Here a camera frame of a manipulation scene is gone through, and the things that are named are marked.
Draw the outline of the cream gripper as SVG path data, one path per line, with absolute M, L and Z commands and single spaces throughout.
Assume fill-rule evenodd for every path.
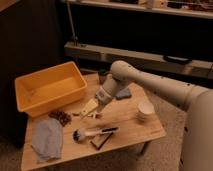
M 85 106 L 83 107 L 83 109 L 80 111 L 80 115 L 82 117 L 87 116 L 89 113 L 91 113 L 92 111 L 94 111 L 97 107 L 98 104 L 102 105 L 102 106 L 106 106 L 107 104 L 109 104 L 113 97 L 111 95 L 109 95 L 103 88 L 100 88 L 95 95 L 95 98 L 97 99 L 98 103 L 96 100 L 94 99 L 90 99 Z

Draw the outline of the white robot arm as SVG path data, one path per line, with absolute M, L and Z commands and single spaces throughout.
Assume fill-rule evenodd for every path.
M 92 98 L 95 107 L 83 115 L 102 111 L 129 84 L 154 92 L 187 113 L 179 171 L 213 171 L 213 89 L 140 71 L 118 60 L 110 76 Z

